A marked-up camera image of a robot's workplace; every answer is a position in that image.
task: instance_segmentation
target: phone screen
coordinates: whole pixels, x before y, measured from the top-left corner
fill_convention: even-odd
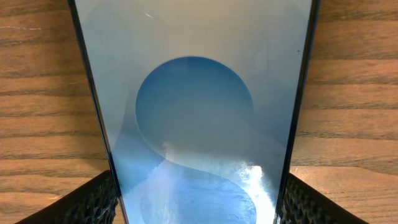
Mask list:
[[[276,222],[314,4],[71,2],[125,221]]]

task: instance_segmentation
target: phone bezel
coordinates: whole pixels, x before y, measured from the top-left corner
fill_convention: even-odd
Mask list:
[[[111,172],[112,172],[114,181],[116,183],[116,190],[117,190],[124,222],[129,223],[127,215],[126,215],[126,210],[124,207],[123,196],[121,194],[121,189],[119,186],[118,176],[117,176],[114,164],[113,164],[112,153],[111,153],[111,149],[109,146],[108,137],[106,135],[106,130],[104,128],[104,121],[102,119],[101,108],[100,108],[100,104],[98,101],[98,96],[96,94],[96,88],[95,88],[95,84],[94,84],[93,74],[91,72],[90,61],[89,61],[87,50],[86,50],[86,45],[85,45],[83,32],[82,32],[81,25],[80,25],[80,20],[79,20],[77,8],[76,8],[75,0],[68,0],[68,3],[69,3],[69,7],[70,7],[70,12],[72,15],[73,25],[75,27],[78,44],[80,47],[81,57],[83,59],[83,64],[84,64],[85,70],[86,70],[86,76],[87,76],[88,83],[90,86],[91,97],[93,99],[97,119],[100,124],[100,130],[101,130],[101,134],[103,137],[104,146],[105,146],[105,149],[107,152],[106,154],[108,157],[109,166],[111,168]],[[286,183],[287,183],[287,174],[289,173],[289,168],[290,168],[290,159],[292,157],[295,133],[296,133],[296,129],[297,129],[297,122],[299,120],[300,107],[302,104],[305,80],[307,77],[307,71],[308,71],[308,66],[309,66],[309,61],[310,61],[313,37],[315,34],[315,26],[316,26],[317,18],[318,18],[319,4],[320,4],[320,0],[312,0],[310,17],[309,17],[308,26],[307,26],[307,34],[306,34],[306,38],[305,38],[304,51],[303,51],[303,55],[302,55],[302,64],[300,67],[300,75],[298,78],[298,85],[297,85],[294,110],[293,110],[293,115],[292,115],[292,122],[290,125],[289,138],[288,138],[287,149],[286,149],[286,153],[285,153],[284,168],[282,171],[282,178],[280,181],[279,194],[278,194],[278,198],[277,198],[277,206],[275,208],[274,223],[277,223],[277,221],[279,220],[277,211],[279,211],[280,206],[282,205],[282,200],[283,200],[283,197],[285,194],[285,187],[286,187]]]

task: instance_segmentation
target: black mesh holder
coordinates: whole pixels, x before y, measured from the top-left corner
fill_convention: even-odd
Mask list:
[[[18,224],[110,224],[117,204],[114,180],[107,170]]]
[[[292,174],[289,174],[279,216],[280,224],[366,223]]]
[[[107,170],[47,208],[21,220],[18,224],[110,224],[113,222],[117,204],[118,197],[113,178],[110,170]],[[289,174],[279,216],[281,217],[280,224],[366,223],[292,174]]]

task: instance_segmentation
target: blue circle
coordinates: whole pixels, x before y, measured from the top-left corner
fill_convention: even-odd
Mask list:
[[[184,138],[195,141],[252,118],[253,103],[242,79],[203,57],[181,57],[153,70],[136,100],[136,119],[153,146]]]

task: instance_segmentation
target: wooden table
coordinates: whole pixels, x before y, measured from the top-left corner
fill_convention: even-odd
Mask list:
[[[0,221],[14,223],[108,162],[65,0],[0,1],[0,63]],[[398,223],[398,2],[324,0],[307,83],[292,173]]]

